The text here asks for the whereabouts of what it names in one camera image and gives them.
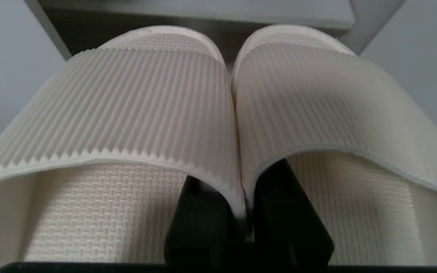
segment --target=slide sandal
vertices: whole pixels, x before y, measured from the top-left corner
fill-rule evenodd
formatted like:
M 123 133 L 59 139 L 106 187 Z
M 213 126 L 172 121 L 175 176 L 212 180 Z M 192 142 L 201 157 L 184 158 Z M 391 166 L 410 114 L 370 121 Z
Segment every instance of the slide sandal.
M 241 177 L 288 158 L 335 265 L 437 265 L 437 129 L 382 69 L 308 27 L 244 43 L 232 92 Z
M 201 33 L 147 27 L 75 55 L 0 136 L 0 266 L 164 262 L 187 174 L 245 218 L 236 134 Z

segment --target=corrugated texture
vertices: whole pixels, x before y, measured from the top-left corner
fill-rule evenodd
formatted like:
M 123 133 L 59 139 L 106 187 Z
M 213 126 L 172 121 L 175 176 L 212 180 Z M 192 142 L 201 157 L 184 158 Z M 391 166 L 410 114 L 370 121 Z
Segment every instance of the corrugated texture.
M 116 161 L 198 177 L 244 217 L 224 66 L 186 51 L 83 52 L 46 82 L 0 136 L 0 180 Z
M 105 47 L 120 49 L 184 50 L 211 55 L 209 48 L 207 48 L 202 41 L 193 37 L 171 33 L 150 34 L 132 39 L 131 31 L 131 34 L 126 33 L 115 38 L 115 41 L 112 40 L 106 43 Z
M 340 152 L 305 152 L 288 162 L 335 242 L 330 264 L 424 264 L 405 179 Z
M 137 164 L 39 174 L 25 261 L 164 263 L 186 175 Z
M 265 168 L 313 150 L 361 155 L 437 190 L 437 129 L 389 75 L 357 57 L 256 47 L 238 71 L 237 122 L 249 202 Z

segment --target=ribbed strap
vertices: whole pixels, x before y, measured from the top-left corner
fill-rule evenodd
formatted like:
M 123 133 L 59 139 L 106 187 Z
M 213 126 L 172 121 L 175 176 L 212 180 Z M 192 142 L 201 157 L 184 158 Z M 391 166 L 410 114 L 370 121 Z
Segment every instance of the ribbed strap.
M 94 162 L 142 162 L 216 188 L 244 217 L 226 70 L 199 52 L 74 56 L 0 136 L 0 180 Z
M 437 190 L 437 129 L 381 68 L 328 49 L 269 43 L 249 52 L 238 73 L 249 202 L 258 176 L 273 162 L 322 150 L 363 156 Z

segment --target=gray surface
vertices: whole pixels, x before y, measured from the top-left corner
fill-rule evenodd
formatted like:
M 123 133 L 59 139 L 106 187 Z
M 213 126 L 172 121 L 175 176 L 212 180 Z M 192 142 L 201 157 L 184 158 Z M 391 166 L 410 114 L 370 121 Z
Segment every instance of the gray surface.
M 25 1 L 0 0 L 0 133 L 63 63 Z
M 348 30 L 354 15 L 348 0 L 40 0 L 44 8 L 303 24 Z
M 437 1 L 408 0 L 363 51 L 437 126 Z
M 356 54 L 360 54 L 391 19 L 404 0 L 351 0 L 355 24 L 339 38 Z

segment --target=slipper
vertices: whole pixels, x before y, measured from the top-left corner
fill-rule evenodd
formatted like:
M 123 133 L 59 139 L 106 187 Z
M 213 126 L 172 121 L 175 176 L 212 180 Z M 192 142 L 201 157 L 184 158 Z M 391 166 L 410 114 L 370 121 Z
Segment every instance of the slipper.
M 0 136 L 0 266 L 164 262 L 187 174 L 245 218 L 234 120 L 201 33 L 147 27 L 75 55 Z
M 379 67 L 308 27 L 244 43 L 232 92 L 241 177 L 288 158 L 335 242 L 333 265 L 437 265 L 437 129 Z

